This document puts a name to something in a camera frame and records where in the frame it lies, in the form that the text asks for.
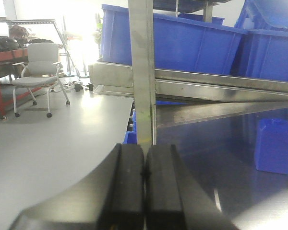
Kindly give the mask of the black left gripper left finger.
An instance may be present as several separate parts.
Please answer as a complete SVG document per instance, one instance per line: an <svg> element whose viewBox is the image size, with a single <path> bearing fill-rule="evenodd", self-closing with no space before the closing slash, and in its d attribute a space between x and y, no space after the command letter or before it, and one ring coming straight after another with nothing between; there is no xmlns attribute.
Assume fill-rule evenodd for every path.
<svg viewBox="0 0 288 230"><path fill-rule="evenodd" d="M141 230L144 155L136 144L116 144L87 176L24 209L11 230Z"/></svg>

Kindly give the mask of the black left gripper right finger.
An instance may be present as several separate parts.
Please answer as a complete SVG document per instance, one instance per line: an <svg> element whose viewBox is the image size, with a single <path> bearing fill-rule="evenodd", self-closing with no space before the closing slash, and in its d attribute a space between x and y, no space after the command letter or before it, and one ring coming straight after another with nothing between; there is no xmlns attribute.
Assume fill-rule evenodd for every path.
<svg viewBox="0 0 288 230"><path fill-rule="evenodd" d="M146 159L149 230L236 230L194 179L175 145L153 145Z"/></svg>

